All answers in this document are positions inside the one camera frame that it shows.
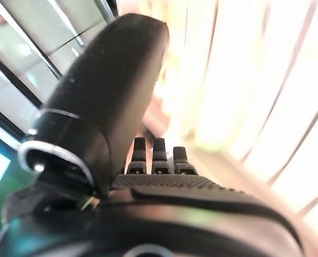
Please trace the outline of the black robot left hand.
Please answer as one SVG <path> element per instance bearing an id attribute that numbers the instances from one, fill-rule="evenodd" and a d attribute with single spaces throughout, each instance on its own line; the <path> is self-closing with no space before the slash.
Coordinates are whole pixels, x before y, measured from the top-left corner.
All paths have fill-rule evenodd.
<path id="1" fill-rule="evenodd" d="M 200 176 L 186 150 L 136 136 L 169 40 L 126 14 L 71 65 L 18 148 L 35 182 L 4 201 L 0 256 L 304 256 L 294 227 Z"/>

